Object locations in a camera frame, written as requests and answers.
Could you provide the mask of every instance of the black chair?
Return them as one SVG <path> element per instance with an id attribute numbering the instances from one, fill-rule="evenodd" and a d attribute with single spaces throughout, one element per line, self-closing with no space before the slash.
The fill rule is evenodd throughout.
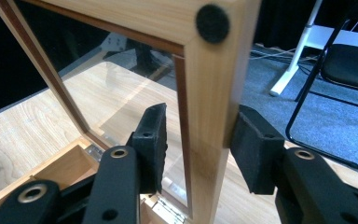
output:
<path id="1" fill-rule="evenodd" d="M 342 44 L 333 44 L 339 31 L 343 29 L 350 21 L 353 20 L 358 21 L 358 1 L 353 1 L 353 5 L 343 18 L 340 25 L 335 28 L 326 45 L 324 46 L 324 49 L 322 50 L 317 63 L 313 67 L 304 87 L 296 98 L 298 104 L 287 124 L 285 131 L 289 140 L 294 142 L 295 144 L 312 149 L 319 154 L 325 156 L 326 158 L 341 162 L 350 167 L 358 169 L 358 163 L 355 163 L 353 161 L 347 161 L 338 156 L 322 151 L 316 147 L 312 147 L 303 142 L 297 141 L 290 134 L 290 130 L 296 120 L 298 112 L 300 111 L 300 108 L 303 105 L 309 92 L 320 95 L 322 97 L 327 97 L 329 99 L 338 100 L 345 104 L 358 106 L 358 104 L 353 102 L 344 101 L 341 99 L 333 98 L 331 96 L 320 94 L 319 92 L 310 91 L 310 87 L 318 74 L 321 74 L 322 78 L 328 82 L 358 90 L 358 47 Z"/>

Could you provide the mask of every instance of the chair seat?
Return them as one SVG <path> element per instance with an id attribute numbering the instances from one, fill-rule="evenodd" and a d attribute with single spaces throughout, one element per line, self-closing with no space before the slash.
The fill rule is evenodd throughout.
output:
<path id="1" fill-rule="evenodd" d="M 358 89 L 358 47 L 332 45 L 327 51 L 321 75 L 327 80 Z"/>

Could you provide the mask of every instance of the black round pad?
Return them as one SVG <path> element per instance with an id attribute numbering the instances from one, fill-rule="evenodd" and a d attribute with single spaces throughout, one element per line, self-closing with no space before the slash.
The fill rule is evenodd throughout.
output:
<path id="1" fill-rule="evenodd" d="M 220 43 L 228 35 L 228 16 L 219 6 L 209 4 L 202 7 L 197 14 L 196 24 L 200 36 L 209 43 Z"/>

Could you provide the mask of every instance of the light wood tabletop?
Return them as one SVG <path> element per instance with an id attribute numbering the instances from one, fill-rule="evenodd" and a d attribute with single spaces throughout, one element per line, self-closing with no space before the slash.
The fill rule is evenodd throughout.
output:
<path id="1" fill-rule="evenodd" d="M 99 63 L 68 77 L 64 84 L 91 129 L 112 146 L 125 144 L 147 107 L 166 103 L 169 149 L 164 176 L 184 190 L 175 91 L 113 63 Z M 0 113 L 0 190 L 79 137 L 81 134 L 50 90 Z M 358 173 L 334 162 L 328 163 L 344 182 L 358 188 Z M 231 156 L 215 223 L 280 223 L 274 196 L 249 193 Z"/>

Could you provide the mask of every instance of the glass panel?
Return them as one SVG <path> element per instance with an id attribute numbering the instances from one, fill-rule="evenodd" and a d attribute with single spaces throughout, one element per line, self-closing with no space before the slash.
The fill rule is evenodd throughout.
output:
<path id="1" fill-rule="evenodd" d="M 124 35 L 16 1 L 77 108 L 110 147 L 125 145 L 151 105 L 167 104 L 163 188 L 186 205 L 172 55 Z"/>

